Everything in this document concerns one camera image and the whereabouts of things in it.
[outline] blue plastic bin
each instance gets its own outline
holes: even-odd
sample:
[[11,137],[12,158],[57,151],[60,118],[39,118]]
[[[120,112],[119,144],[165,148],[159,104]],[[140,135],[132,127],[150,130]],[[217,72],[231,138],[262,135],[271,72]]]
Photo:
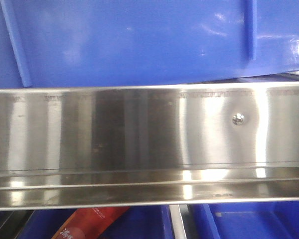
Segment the blue plastic bin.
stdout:
[[[74,211],[74,209],[35,211],[18,239],[49,239]],[[131,207],[99,238],[173,239],[168,206]]]
[[193,205],[201,239],[299,239],[299,201]]
[[0,0],[0,88],[299,70],[299,0]]

